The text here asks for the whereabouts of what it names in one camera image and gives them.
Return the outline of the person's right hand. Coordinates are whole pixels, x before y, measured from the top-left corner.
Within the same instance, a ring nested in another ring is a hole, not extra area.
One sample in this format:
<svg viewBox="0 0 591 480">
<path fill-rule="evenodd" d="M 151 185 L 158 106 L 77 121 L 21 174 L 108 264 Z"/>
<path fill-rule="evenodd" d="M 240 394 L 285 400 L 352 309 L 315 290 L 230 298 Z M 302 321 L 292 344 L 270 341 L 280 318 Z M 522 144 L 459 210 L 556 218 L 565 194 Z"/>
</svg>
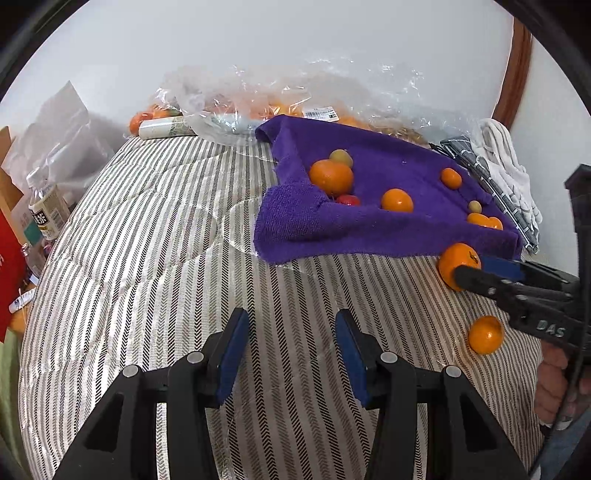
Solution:
<svg viewBox="0 0 591 480">
<path fill-rule="evenodd" d="M 569 393 L 569 382 L 564 371 L 569 357 L 559 347 L 541 342 L 542 361 L 537 370 L 537 384 L 534 396 L 534 411 L 545 425 L 561 419 L 580 417 L 588 405 L 583 402 L 582 393 Z"/>
</svg>

